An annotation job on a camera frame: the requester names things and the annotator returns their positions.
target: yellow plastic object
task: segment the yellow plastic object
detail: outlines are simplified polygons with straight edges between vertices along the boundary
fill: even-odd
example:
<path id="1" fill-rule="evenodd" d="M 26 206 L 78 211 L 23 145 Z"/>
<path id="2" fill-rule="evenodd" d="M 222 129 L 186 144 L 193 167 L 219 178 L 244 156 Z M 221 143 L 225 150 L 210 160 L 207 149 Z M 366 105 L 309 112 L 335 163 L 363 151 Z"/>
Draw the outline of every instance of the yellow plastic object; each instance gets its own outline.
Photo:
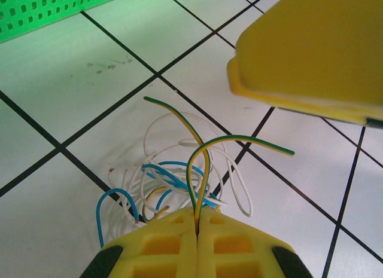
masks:
<path id="1" fill-rule="evenodd" d="M 231 90 L 270 105 L 383 121 L 383 0 L 282 0 L 243 32 Z"/>
<path id="2" fill-rule="evenodd" d="M 178 210 L 105 245 L 81 278 L 312 278 L 288 244 L 213 209 L 199 230 Z"/>

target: yellow plastic block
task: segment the yellow plastic block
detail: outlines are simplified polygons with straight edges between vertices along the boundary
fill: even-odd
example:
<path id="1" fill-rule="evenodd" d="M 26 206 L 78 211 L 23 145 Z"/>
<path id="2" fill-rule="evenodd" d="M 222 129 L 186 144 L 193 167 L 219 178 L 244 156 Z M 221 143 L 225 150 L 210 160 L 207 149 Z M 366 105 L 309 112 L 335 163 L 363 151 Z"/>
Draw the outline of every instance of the yellow plastic block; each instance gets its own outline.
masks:
<path id="1" fill-rule="evenodd" d="M 238 39 L 230 88 L 353 123 L 383 120 L 383 0 L 282 0 Z"/>
<path id="2" fill-rule="evenodd" d="M 105 245 L 80 278 L 90 277 L 312 278 L 291 246 L 213 209 L 197 239 L 191 208 Z"/>

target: green plastic basket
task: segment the green plastic basket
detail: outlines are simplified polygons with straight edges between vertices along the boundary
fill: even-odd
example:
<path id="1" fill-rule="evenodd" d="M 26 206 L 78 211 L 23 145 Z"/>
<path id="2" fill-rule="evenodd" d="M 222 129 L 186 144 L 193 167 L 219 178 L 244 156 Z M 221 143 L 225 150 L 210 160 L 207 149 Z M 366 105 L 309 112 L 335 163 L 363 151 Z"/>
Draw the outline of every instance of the green plastic basket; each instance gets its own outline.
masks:
<path id="1" fill-rule="evenodd" d="M 0 0 L 0 43 L 109 0 Z"/>

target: white tile floor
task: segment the white tile floor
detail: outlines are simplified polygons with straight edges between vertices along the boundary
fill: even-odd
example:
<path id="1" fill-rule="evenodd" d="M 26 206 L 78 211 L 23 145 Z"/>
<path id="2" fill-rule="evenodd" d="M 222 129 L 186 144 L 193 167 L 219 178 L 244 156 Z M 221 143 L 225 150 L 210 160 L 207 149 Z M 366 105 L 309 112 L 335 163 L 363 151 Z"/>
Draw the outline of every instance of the white tile floor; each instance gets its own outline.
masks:
<path id="1" fill-rule="evenodd" d="M 1 44 L 0 277 L 85 269 L 99 250 L 107 170 L 141 158 L 144 131 L 165 113 L 143 96 L 251 135 L 270 107 L 232 95 L 226 63 L 278 1 L 115 0 Z M 169 124 L 153 149 L 186 135 Z M 291 244 L 314 277 L 383 277 L 383 131 L 366 129 L 359 151 L 361 131 L 274 110 L 257 137 L 296 156 L 247 149 L 239 166 L 255 215 L 229 188 L 223 212 Z"/>

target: white wire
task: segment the white wire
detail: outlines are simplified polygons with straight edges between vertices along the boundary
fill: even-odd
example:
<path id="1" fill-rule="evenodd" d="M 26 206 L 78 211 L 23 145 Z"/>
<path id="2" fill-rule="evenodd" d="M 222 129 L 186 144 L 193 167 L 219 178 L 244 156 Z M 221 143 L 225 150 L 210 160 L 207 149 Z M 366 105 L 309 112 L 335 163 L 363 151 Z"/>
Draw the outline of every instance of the white wire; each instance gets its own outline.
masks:
<path id="1" fill-rule="evenodd" d="M 207 121 L 201 117 L 198 117 L 197 115 L 193 115 L 193 114 L 190 114 L 187 112 L 182 112 L 182 114 L 185 117 L 193 118 L 193 119 L 197 120 L 198 122 L 204 123 L 204 125 L 206 125 L 210 130 L 212 130 L 217 136 L 221 135 L 220 132 L 216 129 L 215 125 L 213 125 L 209 121 Z M 121 187 L 124 190 L 129 192 L 129 194 L 132 196 L 134 202 L 136 203 L 138 209 L 139 209 L 139 206 L 142 207 L 144 205 L 145 207 L 147 207 L 147 209 L 149 209 L 153 213 L 158 213 L 158 210 L 156 210 L 155 207 L 150 205 L 150 203 L 146 200 L 146 197 L 149 195 L 149 193 L 151 193 L 153 190 L 155 190 L 159 187 L 166 187 L 167 189 L 173 191 L 172 192 L 173 195 L 176 195 L 177 197 L 180 197 L 180 198 L 184 197 L 183 202 L 180 203 L 179 206 L 169 208 L 168 211 L 166 211 L 164 214 L 170 213 L 170 212 L 174 211 L 175 209 L 184 208 L 190 203 L 189 192 L 182 190 L 182 189 L 179 189 L 177 187 L 174 187 L 173 185 L 167 183 L 165 181 L 167 176 L 164 176 L 164 175 L 157 173 L 154 169 L 142 169 L 142 166 L 144 164 L 148 164 L 148 163 L 149 164 L 155 164 L 155 165 L 167 170 L 172 175 L 174 175 L 175 177 L 177 177 L 179 180 L 181 180 L 183 183 L 186 184 L 186 175 L 187 175 L 186 169 L 183 169 L 182 167 L 174 168 L 174 166 L 172 168 L 168 167 L 168 166 L 164 166 L 164 165 L 161 166 L 161 165 L 158 165 L 157 162 L 159 161 L 160 156 L 162 156 L 164 153 L 166 153 L 166 152 L 168 152 L 174 148 L 179 148 L 179 147 L 185 148 L 186 147 L 186 148 L 196 149 L 199 145 L 196 143 L 196 141 L 194 139 L 180 140 L 176 145 L 169 146 L 169 147 L 167 147 L 167 148 L 165 148 L 159 152 L 149 153 L 149 151 L 148 151 L 148 140 L 149 140 L 151 130 L 154 127 L 154 125 L 156 125 L 160 121 L 162 121 L 168 117 L 172 117 L 172 116 L 173 116 L 173 114 L 171 114 L 171 113 L 162 115 L 161 117 L 157 118 L 156 120 L 154 120 L 149 125 L 149 127 L 148 127 L 148 129 L 144 135 L 143 149 L 144 149 L 145 157 L 142 160 L 139 160 L 134 164 L 135 169 L 134 169 L 133 174 L 132 174 L 130 179 L 128 178 L 128 175 L 127 175 L 128 170 L 125 169 L 125 171 L 124 171 L 122 182 L 121 182 Z M 218 167 L 216 166 L 216 163 L 215 163 L 214 152 L 217 152 L 217 153 L 223 155 L 226 159 L 227 171 L 229 173 L 230 186 L 231 186 L 231 189 L 233 191 L 233 195 L 234 195 L 234 198 L 237 202 L 239 209 L 241 210 L 241 212 L 244 215 L 251 217 L 253 215 L 253 202 L 251 201 L 251 197 L 250 197 L 250 194 L 249 194 L 247 187 L 244 183 L 243 177 L 242 177 L 241 173 L 239 172 L 238 165 L 235 163 L 234 159 L 227 153 L 225 144 L 222 142 L 221 145 L 222 145 L 222 148 L 212 146 L 208 149 L 209 156 L 211 157 L 211 168 L 210 168 L 209 172 L 215 172 L 217 174 L 219 185 L 221 187 L 221 191 L 219 193 L 217 200 L 209 197 L 211 185 L 208 184 L 206 187 L 207 191 L 205 192 L 204 198 L 207 199 L 208 201 L 210 201 L 211 203 L 215 203 L 215 204 L 220 205 L 220 206 L 227 206 L 227 203 L 221 201 L 223 191 L 224 191 L 224 184 L 223 184 L 222 176 L 220 175 L 220 172 L 218 171 Z M 232 166 L 236 172 L 239 183 L 240 183 L 240 185 L 241 185 L 241 187 L 244 190 L 244 193 L 246 195 L 248 205 L 249 205 L 249 211 L 248 212 L 243 208 L 243 206 L 239 200 L 237 190 L 235 188 L 233 172 L 231 169 Z M 111 177 L 111 173 L 113 172 L 113 170 L 114 169 L 110 169 L 110 171 L 108 172 L 108 183 L 111 187 L 114 188 L 117 186 L 113 182 L 112 177 Z M 147 175 L 147 173 L 151 173 L 154 176 L 154 179 L 149 177 Z M 192 170 L 191 174 L 192 174 L 191 182 L 192 182 L 193 186 L 195 187 L 194 190 L 198 191 L 200 186 L 201 186 L 201 183 L 202 183 L 202 176 L 200 175 L 200 173 L 196 172 L 195 170 Z M 123 235 L 124 233 L 128 232 L 130 227 L 132 230 L 134 230 L 134 229 L 141 227 L 141 226 L 144 226 L 144 225 L 146 225 L 146 224 L 143 222 L 135 222 L 134 221 L 133 216 L 129 213 L 129 203 L 128 203 L 128 200 L 125 196 L 120 197 L 116 201 L 116 203 L 113 205 L 113 207 L 111 208 L 111 214 L 109 216 L 108 226 L 109 226 L 109 233 L 110 233 L 110 236 L 112 239 L 115 239 L 115 238 Z"/>

